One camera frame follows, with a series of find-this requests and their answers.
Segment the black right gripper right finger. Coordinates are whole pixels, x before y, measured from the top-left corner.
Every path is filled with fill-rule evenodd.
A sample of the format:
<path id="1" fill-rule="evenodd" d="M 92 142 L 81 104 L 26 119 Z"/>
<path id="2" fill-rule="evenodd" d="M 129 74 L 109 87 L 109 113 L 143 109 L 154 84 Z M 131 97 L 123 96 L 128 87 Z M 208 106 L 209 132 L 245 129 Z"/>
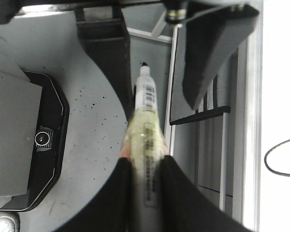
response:
<path id="1" fill-rule="evenodd" d="M 163 225 L 166 232 L 248 232 L 190 182 L 175 159 L 160 163 Z"/>

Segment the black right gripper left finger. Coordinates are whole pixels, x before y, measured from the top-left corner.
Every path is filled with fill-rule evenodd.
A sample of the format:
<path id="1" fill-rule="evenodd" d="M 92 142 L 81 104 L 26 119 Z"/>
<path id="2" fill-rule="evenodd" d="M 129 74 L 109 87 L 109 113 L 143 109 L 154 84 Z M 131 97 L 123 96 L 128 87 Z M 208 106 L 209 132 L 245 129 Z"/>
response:
<path id="1" fill-rule="evenodd" d="M 99 192 L 57 232 L 124 232 L 129 214 L 131 162 L 119 158 Z"/>

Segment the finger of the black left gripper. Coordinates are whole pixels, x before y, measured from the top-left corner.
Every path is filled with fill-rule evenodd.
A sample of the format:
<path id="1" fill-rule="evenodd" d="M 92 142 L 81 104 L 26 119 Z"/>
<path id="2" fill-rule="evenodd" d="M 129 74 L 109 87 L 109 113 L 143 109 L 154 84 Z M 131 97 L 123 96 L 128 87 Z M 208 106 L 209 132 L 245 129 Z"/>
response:
<path id="1" fill-rule="evenodd" d="M 130 36 L 120 6 L 78 8 L 77 36 L 115 91 L 126 116 L 133 114 Z"/>
<path id="2" fill-rule="evenodd" d="M 186 24 L 184 98 L 197 109 L 224 62 L 254 31 L 259 11 L 249 4 L 240 10 L 212 10 Z"/>

